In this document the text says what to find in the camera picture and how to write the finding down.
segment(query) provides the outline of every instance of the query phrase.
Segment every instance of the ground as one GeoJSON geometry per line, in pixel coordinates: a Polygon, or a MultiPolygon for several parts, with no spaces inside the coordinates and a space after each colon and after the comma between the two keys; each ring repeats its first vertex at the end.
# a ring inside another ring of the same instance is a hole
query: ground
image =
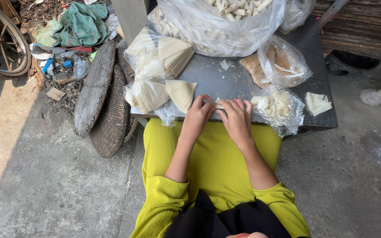
{"type": "MultiPolygon", "coordinates": [[[[339,128],[284,141],[276,174],[313,237],[381,237],[381,164],[366,147],[381,106],[358,98],[381,87],[381,66],[329,79],[339,128]]],[[[0,237],[128,237],[145,200],[143,127],[103,159],[25,81],[0,80],[0,237]]]]}

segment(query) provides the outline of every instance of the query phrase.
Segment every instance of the person's right hand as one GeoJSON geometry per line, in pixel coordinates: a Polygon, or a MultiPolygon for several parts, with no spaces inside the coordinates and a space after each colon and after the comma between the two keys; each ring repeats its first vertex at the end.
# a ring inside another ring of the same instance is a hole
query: person's right hand
{"type": "Polygon", "coordinates": [[[242,151],[248,146],[254,146],[255,142],[251,134],[251,102],[248,100],[242,102],[240,99],[235,99],[220,100],[219,103],[223,105],[227,115],[219,109],[215,113],[223,120],[227,133],[229,133],[238,149],[242,151]]]}

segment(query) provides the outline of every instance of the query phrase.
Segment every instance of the person's left hand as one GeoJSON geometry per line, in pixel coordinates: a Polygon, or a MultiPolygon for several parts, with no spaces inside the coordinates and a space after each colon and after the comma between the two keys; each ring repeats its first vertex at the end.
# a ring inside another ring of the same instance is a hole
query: person's left hand
{"type": "Polygon", "coordinates": [[[207,94],[196,97],[183,122],[180,137],[185,138],[191,143],[196,142],[215,110],[215,102],[206,103],[204,100],[211,101],[211,97],[207,94]]]}

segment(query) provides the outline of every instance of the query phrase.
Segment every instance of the metal table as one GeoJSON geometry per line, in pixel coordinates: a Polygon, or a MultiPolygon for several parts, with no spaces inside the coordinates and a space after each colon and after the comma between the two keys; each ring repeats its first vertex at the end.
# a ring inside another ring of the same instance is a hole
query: metal table
{"type": "MultiPolygon", "coordinates": [[[[303,101],[305,100],[305,94],[307,92],[327,95],[333,106],[329,111],[315,117],[308,111],[307,107],[305,107],[304,125],[299,127],[297,135],[286,137],[286,139],[336,128],[338,126],[336,111],[331,96],[320,36],[317,33],[315,15],[312,13],[303,26],[298,27],[289,35],[283,35],[279,31],[277,31],[275,35],[282,37],[301,51],[306,63],[314,73],[306,82],[290,89],[303,101]]],[[[177,79],[191,83],[197,82],[198,86],[196,87],[195,97],[201,94],[209,94],[213,100],[216,100],[217,97],[221,99],[240,98],[243,100],[251,100],[253,94],[261,88],[253,82],[251,74],[239,63],[241,58],[242,57],[217,58],[195,53],[177,79]],[[220,65],[223,60],[226,60],[229,65],[227,70],[224,70],[220,65]]],[[[135,108],[132,108],[131,113],[138,118],[144,126],[147,118],[157,118],[154,112],[141,114],[135,108]]],[[[179,115],[179,120],[183,120],[184,116],[184,113],[179,115]]],[[[260,115],[254,112],[252,112],[251,119],[253,124],[263,124],[260,122],[260,115]]],[[[209,121],[221,122],[221,119],[217,114],[213,113],[209,121]]]]}

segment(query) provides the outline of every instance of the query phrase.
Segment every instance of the green sack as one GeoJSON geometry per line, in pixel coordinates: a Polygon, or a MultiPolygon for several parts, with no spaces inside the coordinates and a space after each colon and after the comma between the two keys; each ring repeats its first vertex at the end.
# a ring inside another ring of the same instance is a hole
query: green sack
{"type": "Polygon", "coordinates": [[[62,47],[101,44],[110,32],[103,22],[108,17],[105,4],[86,5],[72,2],[50,33],[62,47]]]}

